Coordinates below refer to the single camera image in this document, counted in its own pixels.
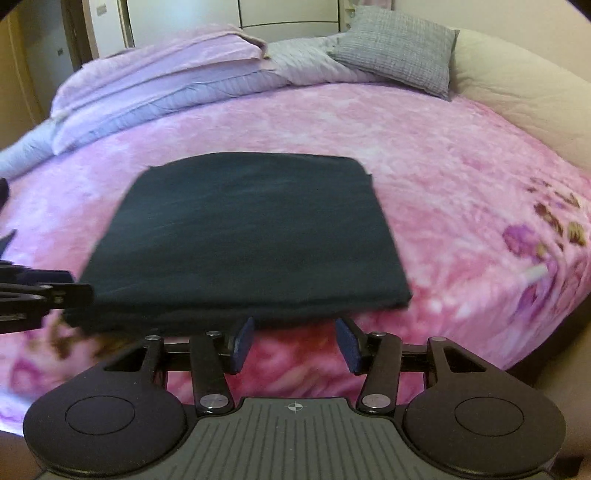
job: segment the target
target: white wardrobe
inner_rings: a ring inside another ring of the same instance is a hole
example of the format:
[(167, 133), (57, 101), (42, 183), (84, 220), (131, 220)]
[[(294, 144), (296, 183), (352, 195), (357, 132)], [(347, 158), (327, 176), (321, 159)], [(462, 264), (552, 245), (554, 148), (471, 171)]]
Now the white wardrobe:
[(126, 0), (136, 47), (208, 23), (231, 23), (269, 42), (339, 32), (339, 0)]

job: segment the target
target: black mechanical part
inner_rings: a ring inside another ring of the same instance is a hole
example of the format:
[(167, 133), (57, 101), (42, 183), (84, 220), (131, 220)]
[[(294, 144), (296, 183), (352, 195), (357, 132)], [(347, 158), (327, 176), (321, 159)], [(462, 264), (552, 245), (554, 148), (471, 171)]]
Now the black mechanical part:
[(0, 257), (4, 255), (4, 252), (10, 246), (16, 235), (17, 231), (13, 229), (10, 233), (0, 238)]
[(483, 478), (523, 476), (555, 458), (565, 425), (550, 400), (445, 338), (429, 340), (427, 359), (426, 390), (402, 422), (425, 458)]
[[(203, 417), (170, 456), (125, 480), (458, 480), (426, 462), (391, 419), (344, 398), (246, 398)], [(39, 480), (63, 480), (47, 473)], [(552, 480), (546, 472), (529, 480)]]
[(0, 333), (41, 328), (50, 310), (92, 303), (90, 285), (64, 270), (34, 270), (0, 261)]
[(0, 179), (0, 210), (4, 208), (4, 205), (8, 201), (10, 197), (10, 186), (8, 185), (8, 180), (1, 178)]
[(66, 477), (103, 478), (137, 471), (171, 451), (187, 420), (164, 389), (164, 353), (163, 340), (148, 336), (37, 400), (23, 431), (40, 463)]
[[(50, 470), (41, 478), (551, 478), (558, 409), (445, 338), (403, 345), (343, 319), (339, 347), (367, 375), (356, 409), (342, 398), (235, 408), (224, 374), (242, 368), (252, 330), (248, 320), (172, 345), (154, 332), (42, 397), (24, 425)], [(168, 370), (191, 372), (194, 407), (164, 390)], [(401, 371), (422, 371), (427, 389), (395, 408)]]

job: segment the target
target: pink fleece blanket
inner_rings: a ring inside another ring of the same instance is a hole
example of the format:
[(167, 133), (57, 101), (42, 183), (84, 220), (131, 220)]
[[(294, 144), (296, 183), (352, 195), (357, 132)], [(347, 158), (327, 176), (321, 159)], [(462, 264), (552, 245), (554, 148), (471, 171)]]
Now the pink fleece blanket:
[[(148, 166), (215, 151), (343, 155), (373, 175), (414, 298), (367, 312), (365, 330), (409, 343), (443, 335), (505, 368), (540, 345), (591, 289), (591, 179), (488, 108), (391, 85), (281, 89), (200, 106), (96, 141), (19, 179), (0, 215), (19, 230), (5, 258), (80, 274)], [(27, 402), (122, 340), (44, 329), (0, 336), (0, 428)], [(260, 332), (234, 394), (354, 398), (331, 323)], [(187, 374), (169, 389), (191, 401)], [(420, 391), (405, 376), (400, 401)]]

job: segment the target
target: bed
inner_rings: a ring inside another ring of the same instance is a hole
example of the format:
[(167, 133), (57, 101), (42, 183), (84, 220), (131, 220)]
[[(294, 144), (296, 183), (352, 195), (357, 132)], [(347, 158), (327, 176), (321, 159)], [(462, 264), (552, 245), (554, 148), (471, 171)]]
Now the bed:
[[(451, 101), (392, 83), (285, 87), (102, 138), (12, 182), (0, 234), (18, 235), (3, 258), (80, 275), (149, 166), (215, 151), (352, 157), (373, 175), (414, 293), (407, 310), (362, 313), (358, 325), (408, 343), (446, 336), (510, 367), (591, 290), (589, 114), (571, 107), (591, 100), (591, 86), (470, 31), (452, 85)], [(0, 429), (21, 433), (32, 400), (128, 341), (87, 338), (58, 313), (41, 330), (0, 336)], [(363, 378), (348, 373), (326, 321), (259, 332), (228, 381), (237, 398), (353, 399)], [(192, 401), (188, 374), (172, 373), (168, 389)], [(420, 390), (420, 376), (404, 374), (398, 402)]]

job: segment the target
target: gray pillow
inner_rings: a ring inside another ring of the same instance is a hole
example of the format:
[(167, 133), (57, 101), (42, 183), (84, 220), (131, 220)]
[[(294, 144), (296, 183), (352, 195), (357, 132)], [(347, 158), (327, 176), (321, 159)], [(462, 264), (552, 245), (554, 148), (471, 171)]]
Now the gray pillow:
[(458, 33), (402, 12), (361, 6), (330, 55), (447, 99), (449, 62)]

